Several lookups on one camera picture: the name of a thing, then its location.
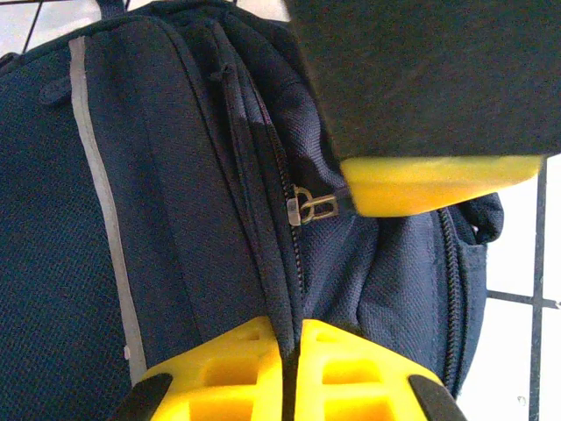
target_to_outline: zipper pull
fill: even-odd
[[[288,222],[292,226],[309,224],[319,219],[336,217],[339,205],[336,195],[326,195],[314,198],[308,189],[294,186],[295,196],[287,200]]]

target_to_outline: reflective strip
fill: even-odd
[[[129,348],[129,368],[131,370],[132,384],[140,381],[146,371],[146,358],[142,347],[140,328],[138,327],[137,313],[132,301],[129,278],[126,273],[124,263],[123,245],[121,244],[121,234],[117,220],[117,208],[113,200],[111,186],[101,154],[97,148],[96,136],[89,115],[88,107],[88,85],[85,69],[85,38],[80,37],[68,42],[72,60],[70,62],[70,82],[72,86],[72,108],[74,117],[78,124],[78,132],[86,153],[94,186],[96,187],[97,198],[102,207],[107,240],[117,281],[117,293],[121,307],[121,318],[123,320],[124,337]]]

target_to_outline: yellow plastic part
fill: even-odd
[[[152,421],[280,421],[282,364],[273,328],[255,318],[148,370],[174,379]]]
[[[442,384],[428,369],[383,346],[304,320],[295,421],[426,421],[410,375]]]
[[[341,163],[357,211],[404,217],[493,193],[536,175],[540,156],[350,158]]]

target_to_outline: navy blue backpack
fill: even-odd
[[[3,60],[0,418],[107,418],[148,367],[262,315],[287,370],[315,318],[456,395],[498,197],[363,218],[327,138],[287,26],[226,2]],[[340,212],[298,225],[295,188]]]

